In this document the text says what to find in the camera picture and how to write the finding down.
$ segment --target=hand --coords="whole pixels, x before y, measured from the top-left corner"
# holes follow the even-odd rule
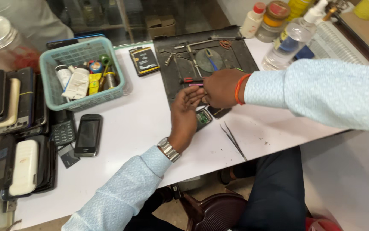
[[[224,69],[215,71],[213,74],[204,80],[203,87],[207,93],[203,97],[204,103],[210,104],[214,108],[230,108],[237,104],[235,99],[235,88],[238,81],[246,73],[237,69]],[[246,78],[239,91],[239,100],[244,103],[244,88],[246,87]]]
[[[196,133],[196,107],[204,95],[202,88],[192,86],[181,90],[172,103],[172,132],[168,140],[178,153],[190,145]]]

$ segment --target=screwdriver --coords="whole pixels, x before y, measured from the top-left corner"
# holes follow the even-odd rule
[[[189,45],[186,45],[186,50],[190,55],[190,58],[193,60],[194,67],[197,69],[197,72],[199,73],[200,78],[202,78],[202,74],[200,74],[199,65],[197,65],[196,59],[194,58],[192,49]]]

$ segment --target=dark trousers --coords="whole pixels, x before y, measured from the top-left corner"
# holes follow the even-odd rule
[[[246,210],[232,230],[304,231],[306,210],[300,148],[260,157],[255,170]],[[145,202],[125,231],[181,230],[151,214],[161,205],[162,198],[157,197],[153,194]]]

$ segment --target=wristwatch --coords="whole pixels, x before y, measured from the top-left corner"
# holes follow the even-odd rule
[[[175,162],[179,159],[180,154],[173,149],[172,145],[170,145],[167,137],[163,138],[158,144],[158,147],[163,151],[163,153],[169,158],[170,161]]]

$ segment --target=cardboard box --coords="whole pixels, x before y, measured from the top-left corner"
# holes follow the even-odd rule
[[[172,15],[158,16],[151,15],[146,16],[146,26],[151,38],[154,39],[159,35],[173,36],[176,34],[175,19]]]

